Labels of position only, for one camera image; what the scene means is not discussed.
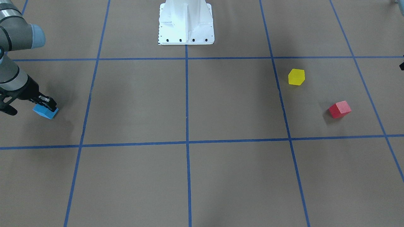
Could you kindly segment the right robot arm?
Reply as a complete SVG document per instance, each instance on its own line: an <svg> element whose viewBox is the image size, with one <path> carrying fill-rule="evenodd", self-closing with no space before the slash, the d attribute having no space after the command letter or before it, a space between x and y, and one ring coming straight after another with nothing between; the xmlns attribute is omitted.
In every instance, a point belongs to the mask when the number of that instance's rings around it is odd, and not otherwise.
<svg viewBox="0 0 404 227"><path fill-rule="evenodd" d="M46 38L42 28L26 22L12 1L2 0L0 6L1 112L16 115L17 110L11 106L16 99L28 100L56 112L54 99L42 94L39 85L6 55L11 51L43 47Z"/></svg>

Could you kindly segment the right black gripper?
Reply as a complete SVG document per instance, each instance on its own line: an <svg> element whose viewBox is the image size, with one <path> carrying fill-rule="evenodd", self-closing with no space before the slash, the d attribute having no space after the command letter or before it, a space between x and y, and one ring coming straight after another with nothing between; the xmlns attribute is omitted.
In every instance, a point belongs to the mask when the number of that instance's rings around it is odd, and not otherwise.
<svg viewBox="0 0 404 227"><path fill-rule="evenodd" d="M14 98L29 100L39 106L45 107L51 112L55 112L57 109L55 100L49 96L41 95L38 83L30 76L28 76L28 80L23 87L15 91Z"/></svg>

